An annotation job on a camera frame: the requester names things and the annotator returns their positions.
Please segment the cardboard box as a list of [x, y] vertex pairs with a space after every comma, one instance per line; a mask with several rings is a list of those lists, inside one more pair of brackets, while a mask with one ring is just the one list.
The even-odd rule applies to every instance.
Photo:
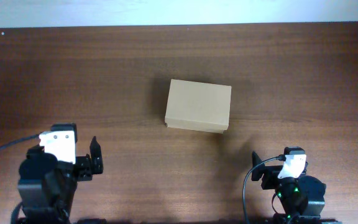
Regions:
[[165, 124], [169, 128], [222, 134], [229, 127], [232, 87], [172, 79]]

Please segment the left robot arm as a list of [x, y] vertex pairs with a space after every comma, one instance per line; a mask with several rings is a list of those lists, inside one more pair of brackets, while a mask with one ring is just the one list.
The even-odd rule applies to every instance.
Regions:
[[103, 173], [101, 146], [94, 137], [90, 153], [78, 156], [77, 163], [58, 161], [44, 147], [28, 149], [19, 168], [17, 189], [21, 202], [11, 214], [11, 223], [70, 223], [78, 182], [91, 181]]

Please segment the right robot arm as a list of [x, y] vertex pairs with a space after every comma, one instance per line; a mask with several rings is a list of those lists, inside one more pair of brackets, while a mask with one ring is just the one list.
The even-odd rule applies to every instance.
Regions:
[[335, 219], [322, 219], [326, 205], [326, 184], [306, 174], [308, 162], [305, 150], [286, 147], [283, 154], [262, 160], [252, 153], [252, 168], [247, 176], [261, 181], [261, 188], [273, 190], [272, 200], [279, 199], [284, 212], [274, 211], [264, 223], [273, 224], [330, 224]]

